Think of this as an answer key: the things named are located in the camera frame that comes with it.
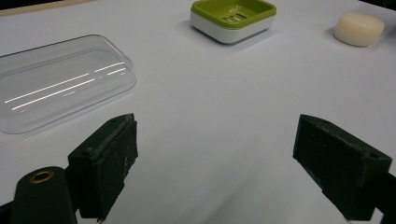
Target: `white table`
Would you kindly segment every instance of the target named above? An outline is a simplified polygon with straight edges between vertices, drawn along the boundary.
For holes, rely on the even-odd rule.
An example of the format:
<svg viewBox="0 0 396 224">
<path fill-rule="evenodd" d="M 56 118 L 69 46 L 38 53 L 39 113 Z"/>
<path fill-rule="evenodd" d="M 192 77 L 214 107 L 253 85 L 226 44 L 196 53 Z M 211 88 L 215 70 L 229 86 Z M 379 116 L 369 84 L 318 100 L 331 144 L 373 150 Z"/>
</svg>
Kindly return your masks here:
<svg viewBox="0 0 396 224">
<path fill-rule="evenodd" d="M 346 223 L 292 158 L 298 118 L 327 119 L 396 158 L 396 11 L 273 0 L 270 30 L 228 46 L 191 27 L 192 2 L 99 0 L 0 18 L 1 55 L 104 35 L 138 76 L 130 94 L 76 119 L 0 133 L 0 204 L 25 174 L 66 167 L 105 121 L 133 112 L 139 158 L 106 223 Z M 385 22 L 378 42 L 355 48 L 332 36 L 350 10 Z"/>
</svg>

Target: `black plastic part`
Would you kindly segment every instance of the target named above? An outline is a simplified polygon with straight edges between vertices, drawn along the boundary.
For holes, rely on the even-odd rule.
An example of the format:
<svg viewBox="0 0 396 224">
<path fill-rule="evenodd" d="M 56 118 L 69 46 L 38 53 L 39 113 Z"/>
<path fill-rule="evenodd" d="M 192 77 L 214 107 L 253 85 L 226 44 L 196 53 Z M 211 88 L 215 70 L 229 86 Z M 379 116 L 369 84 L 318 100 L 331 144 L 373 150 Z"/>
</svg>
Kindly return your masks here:
<svg viewBox="0 0 396 224">
<path fill-rule="evenodd" d="M 376 179 L 388 173 L 391 157 L 324 119 L 301 115 L 293 158 L 347 220 L 370 220 Z"/>
<path fill-rule="evenodd" d="M 106 218 L 136 158 L 133 115 L 109 120 L 68 156 L 82 217 Z"/>
<path fill-rule="evenodd" d="M 391 174 L 381 175 L 373 183 L 375 207 L 384 214 L 381 224 L 396 223 L 396 177 Z"/>
<path fill-rule="evenodd" d="M 11 216 L 12 202 L 0 206 L 0 223 L 8 223 Z"/>
<path fill-rule="evenodd" d="M 18 182 L 10 224 L 75 224 L 65 171 L 59 167 L 36 170 Z"/>
<path fill-rule="evenodd" d="M 378 7 L 385 7 L 388 9 L 396 10 L 396 0 L 360 0 Z"/>
</svg>

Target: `clear plastic container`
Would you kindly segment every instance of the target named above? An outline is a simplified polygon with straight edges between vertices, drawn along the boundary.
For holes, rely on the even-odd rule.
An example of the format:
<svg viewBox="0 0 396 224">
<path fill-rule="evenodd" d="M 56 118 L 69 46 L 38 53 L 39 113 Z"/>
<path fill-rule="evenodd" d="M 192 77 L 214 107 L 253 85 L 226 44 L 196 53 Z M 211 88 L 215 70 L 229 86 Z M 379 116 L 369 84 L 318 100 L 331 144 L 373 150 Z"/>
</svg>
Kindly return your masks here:
<svg viewBox="0 0 396 224">
<path fill-rule="evenodd" d="M 132 62 L 87 35 L 0 58 L 0 130 L 27 133 L 128 91 Z"/>
</svg>

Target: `screw hole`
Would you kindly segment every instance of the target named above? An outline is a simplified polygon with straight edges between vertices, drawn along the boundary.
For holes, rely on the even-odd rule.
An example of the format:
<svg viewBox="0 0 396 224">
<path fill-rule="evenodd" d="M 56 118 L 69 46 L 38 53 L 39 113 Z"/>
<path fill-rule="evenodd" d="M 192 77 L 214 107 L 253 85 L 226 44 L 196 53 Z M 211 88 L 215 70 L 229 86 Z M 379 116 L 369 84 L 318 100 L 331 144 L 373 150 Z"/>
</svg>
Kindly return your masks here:
<svg viewBox="0 0 396 224">
<path fill-rule="evenodd" d="M 52 171 L 42 171 L 37 174 L 32 175 L 29 181 L 32 184 L 43 183 L 53 177 L 54 173 Z"/>
</svg>

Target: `green soap dish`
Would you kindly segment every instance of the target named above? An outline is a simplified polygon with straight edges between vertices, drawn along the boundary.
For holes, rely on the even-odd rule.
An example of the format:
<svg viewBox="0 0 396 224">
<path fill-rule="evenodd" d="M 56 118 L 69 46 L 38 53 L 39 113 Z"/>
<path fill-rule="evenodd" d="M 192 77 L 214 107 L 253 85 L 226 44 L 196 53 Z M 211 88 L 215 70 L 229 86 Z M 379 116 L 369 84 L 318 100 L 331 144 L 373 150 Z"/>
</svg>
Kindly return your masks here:
<svg viewBox="0 0 396 224">
<path fill-rule="evenodd" d="M 222 43 L 268 29 L 276 7 L 262 0 L 201 0 L 191 7 L 191 24 Z"/>
</svg>

